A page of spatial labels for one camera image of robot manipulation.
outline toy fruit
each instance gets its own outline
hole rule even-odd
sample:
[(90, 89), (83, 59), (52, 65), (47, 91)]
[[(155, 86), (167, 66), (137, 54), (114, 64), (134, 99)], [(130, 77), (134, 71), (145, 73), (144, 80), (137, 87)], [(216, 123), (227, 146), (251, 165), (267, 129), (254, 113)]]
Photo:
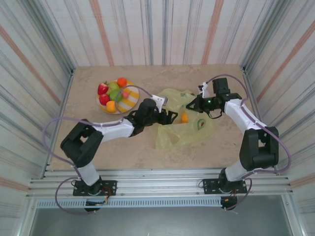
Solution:
[(110, 87), (108, 87), (108, 90), (107, 90), (106, 94), (107, 94), (107, 95), (110, 95), (112, 91), (113, 91), (113, 90), (112, 90)]
[(123, 96), (123, 98), (127, 99), (127, 98), (129, 98), (129, 93), (127, 91), (123, 91), (122, 96)]
[(101, 83), (97, 88), (97, 94), (101, 95), (108, 91), (108, 85), (105, 83)]
[(110, 82), (108, 86), (112, 90), (120, 89), (119, 85), (116, 82)]
[(108, 112), (114, 113), (116, 112), (115, 101), (109, 101), (106, 104), (106, 110)]
[(121, 77), (117, 80), (117, 84), (119, 87), (125, 87), (127, 85), (127, 80), (124, 77)]
[(110, 95), (109, 95), (110, 100), (115, 101), (116, 96), (117, 96), (116, 102), (120, 102), (120, 101), (122, 100), (122, 98), (123, 98), (123, 96), (119, 93), (119, 89), (113, 90), (113, 91), (110, 93)]
[(197, 123), (197, 128), (198, 130), (202, 129), (206, 124), (206, 120), (205, 119), (200, 119)]
[(188, 116), (187, 116), (187, 113), (184, 112), (182, 113), (182, 116), (181, 116), (181, 123), (188, 123)]
[(107, 94), (101, 94), (99, 96), (99, 102), (100, 104), (102, 104), (103, 106), (106, 106), (107, 102), (110, 101), (110, 97)]

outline plate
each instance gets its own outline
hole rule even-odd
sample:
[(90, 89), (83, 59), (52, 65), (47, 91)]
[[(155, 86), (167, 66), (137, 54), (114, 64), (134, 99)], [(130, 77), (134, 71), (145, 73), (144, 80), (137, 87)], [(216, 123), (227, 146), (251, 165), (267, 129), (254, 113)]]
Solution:
[[(133, 85), (133, 83), (130, 82), (129, 80), (127, 80), (127, 85)], [(135, 87), (128, 87), (128, 88), (125, 88), (124, 91), (129, 92), (129, 97), (128, 98), (122, 98), (122, 100), (117, 104), (119, 110), (121, 110), (123, 113), (131, 110), (137, 104), (137, 102), (139, 100), (139, 90), (137, 88), (135, 88)], [(109, 114), (119, 114), (118, 111), (116, 111), (114, 113), (109, 112), (106, 109), (106, 106), (103, 106), (102, 104), (100, 104), (100, 102), (99, 102), (99, 95), (96, 96), (96, 102), (97, 102), (98, 106), (104, 112), (107, 112)]]

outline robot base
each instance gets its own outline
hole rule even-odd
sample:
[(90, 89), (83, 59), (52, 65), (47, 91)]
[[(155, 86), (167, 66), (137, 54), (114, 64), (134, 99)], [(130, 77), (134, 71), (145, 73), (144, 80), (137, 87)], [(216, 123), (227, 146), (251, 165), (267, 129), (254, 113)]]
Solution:
[(218, 178), (205, 178), (202, 180), (202, 182), (203, 182), (203, 191), (205, 194), (247, 193), (246, 183), (243, 180), (230, 182), (230, 186), (228, 186), (228, 188), (226, 185), (225, 185), (225, 188), (222, 188), (222, 185)]
[(82, 180), (74, 182), (73, 195), (74, 196), (115, 196), (117, 190), (116, 180), (102, 180), (99, 190), (96, 194), (89, 193), (87, 185)]

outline orange stripe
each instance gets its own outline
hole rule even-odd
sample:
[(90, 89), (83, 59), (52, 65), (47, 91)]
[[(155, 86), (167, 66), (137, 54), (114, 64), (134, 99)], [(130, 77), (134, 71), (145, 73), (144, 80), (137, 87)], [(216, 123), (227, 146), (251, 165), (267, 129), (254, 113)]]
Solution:
[(223, 3), (224, 3), (224, 0), (216, 0), (215, 7), (213, 9), (213, 13), (211, 16), (209, 28), (208, 28), (205, 50), (203, 52), (203, 56), (201, 60), (202, 65), (205, 65), (208, 63), (208, 58), (211, 51), (213, 39), (217, 31), (217, 26), (219, 23)]
[(292, 181), (291, 187), (292, 188), (298, 188), (298, 187), (302, 187), (306, 184), (310, 184), (313, 182), (315, 182), (315, 174), (311, 174), (311, 175), (305, 176), (303, 178), (299, 178), (295, 181)]
[(0, 25), (0, 34), (2, 38), (6, 41), (6, 43), (11, 47), (11, 49), (18, 55), (24, 65), (29, 69), (29, 71), (37, 78), (37, 80), (43, 85), (46, 91), (51, 95), (55, 102), (60, 105), (60, 100), (55, 95), (55, 93), (50, 89), (50, 87), (46, 84), (43, 78), (40, 76), (35, 67), (31, 64), (31, 62), (27, 59), (27, 57), (22, 53), (22, 51), (18, 48), (18, 46), (13, 42), (12, 38), (9, 34), (4, 30), (4, 28)]
[(90, 5), (92, 8), (94, 17), (96, 19), (96, 22), (97, 22), (100, 36), (102, 38), (102, 42), (103, 42), (103, 46), (105, 49), (105, 53), (107, 55), (108, 63), (110, 66), (113, 66), (114, 65), (113, 55), (112, 55), (112, 52), (111, 52), (111, 49), (109, 46), (109, 41), (108, 41), (108, 37), (107, 37), (106, 30), (104, 27), (104, 22), (102, 19), (102, 13), (100, 11), (98, 0), (90, 0)]
[(257, 102), (260, 102), (263, 95), (266, 93), (266, 91), (270, 88), (270, 86), (274, 83), (274, 81), (279, 77), (279, 75), (283, 72), (285, 67), (288, 65), (288, 63), (291, 61), (291, 59), (297, 54), (297, 52), (301, 49), (301, 47), (305, 44), (305, 42), (309, 39), (309, 37), (312, 35), (312, 33), (315, 30), (315, 21), (311, 24), (311, 26), (305, 31), (303, 36), (300, 38), (300, 40), (297, 42), (297, 44), (294, 46), (293, 50), (289, 54), (289, 56), (285, 59), (285, 61), (282, 63), (282, 65), (278, 68), (276, 73), (273, 75), (271, 80), (267, 83), (265, 88), (262, 90), (260, 95), (257, 97)]
[(13, 188), (16, 190), (20, 190), (23, 192), (27, 192), (29, 190), (29, 187), (24, 185), (24, 184), (12, 181), (12, 180), (7, 179), (7, 178), (2, 178), (2, 177), (0, 177), (0, 185), (7, 187), (7, 188)]

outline yellow plastic bag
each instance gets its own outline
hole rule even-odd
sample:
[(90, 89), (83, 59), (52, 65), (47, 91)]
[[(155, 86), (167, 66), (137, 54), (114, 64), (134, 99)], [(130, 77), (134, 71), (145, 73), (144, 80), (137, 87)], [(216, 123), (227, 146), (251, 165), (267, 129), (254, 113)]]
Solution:
[[(173, 124), (158, 125), (156, 149), (170, 149), (204, 140), (215, 132), (214, 122), (206, 113), (187, 110), (185, 106), (195, 99), (190, 91), (165, 89), (158, 95), (167, 96), (166, 109), (178, 112)], [(181, 114), (187, 113), (188, 123), (181, 123)]]

